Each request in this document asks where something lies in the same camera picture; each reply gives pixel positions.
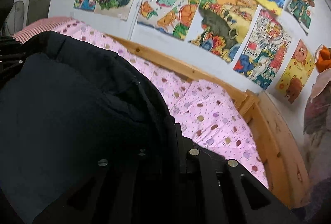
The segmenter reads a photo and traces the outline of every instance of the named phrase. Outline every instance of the polka dot bedsheet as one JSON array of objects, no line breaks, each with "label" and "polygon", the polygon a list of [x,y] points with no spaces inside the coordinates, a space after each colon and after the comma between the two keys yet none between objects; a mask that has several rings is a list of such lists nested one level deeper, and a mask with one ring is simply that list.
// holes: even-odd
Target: polka dot bedsheet
[{"label": "polka dot bedsheet", "polygon": [[183,136],[225,159],[238,160],[268,187],[251,131],[221,86],[205,80],[188,83],[173,72],[135,56],[119,42],[78,20],[54,31],[118,53],[158,88],[170,114],[181,124]]}]

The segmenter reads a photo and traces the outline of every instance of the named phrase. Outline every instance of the orange fabric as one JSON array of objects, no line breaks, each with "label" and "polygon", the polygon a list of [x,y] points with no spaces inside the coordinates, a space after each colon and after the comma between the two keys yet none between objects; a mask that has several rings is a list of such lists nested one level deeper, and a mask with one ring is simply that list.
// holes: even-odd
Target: orange fabric
[{"label": "orange fabric", "polygon": [[331,68],[331,53],[325,46],[319,51],[315,66],[319,73]]}]

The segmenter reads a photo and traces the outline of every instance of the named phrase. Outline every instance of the black puffer jacket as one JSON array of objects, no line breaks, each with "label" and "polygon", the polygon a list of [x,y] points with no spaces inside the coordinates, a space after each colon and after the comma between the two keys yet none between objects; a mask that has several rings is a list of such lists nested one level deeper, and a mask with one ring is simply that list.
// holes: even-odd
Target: black puffer jacket
[{"label": "black puffer jacket", "polygon": [[55,32],[25,45],[41,52],[0,90],[0,187],[31,223],[100,159],[162,151],[174,120],[153,84],[117,53]]}]

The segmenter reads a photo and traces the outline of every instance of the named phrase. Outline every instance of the fan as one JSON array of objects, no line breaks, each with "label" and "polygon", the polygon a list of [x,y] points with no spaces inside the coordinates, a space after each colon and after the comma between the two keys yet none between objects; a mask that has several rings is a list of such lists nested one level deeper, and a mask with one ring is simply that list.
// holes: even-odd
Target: fan
[{"label": "fan", "polygon": [[3,24],[3,34],[13,36],[23,29],[24,21],[24,3],[17,1],[14,3],[9,15]]}]

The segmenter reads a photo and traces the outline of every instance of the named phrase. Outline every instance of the cartoon bear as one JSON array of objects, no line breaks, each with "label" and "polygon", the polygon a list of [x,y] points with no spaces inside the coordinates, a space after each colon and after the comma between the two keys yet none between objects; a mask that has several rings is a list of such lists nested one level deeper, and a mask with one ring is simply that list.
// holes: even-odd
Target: cartoon bear
[{"label": "cartoon bear", "polygon": [[288,89],[286,90],[286,98],[292,104],[294,100],[299,96],[302,88],[301,80],[294,76],[291,81]]},{"label": "cartoon bear", "polygon": [[303,41],[300,40],[296,50],[294,51],[292,59],[296,59],[298,62],[301,62],[302,65],[305,65],[306,64],[305,59],[307,57],[307,54],[308,54],[308,50],[304,45]]},{"label": "cartoon bear", "polygon": [[277,89],[280,91],[280,93],[283,96],[286,96],[286,91],[290,86],[290,81],[291,81],[290,75],[288,73],[284,73],[280,78],[280,81],[278,82],[279,85],[277,86]]},{"label": "cartoon bear", "polygon": [[314,59],[312,56],[306,58],[306,63],[304,64],[304,69],[307,71],[307,77],[310,76],[312,70],[314,69]]}]

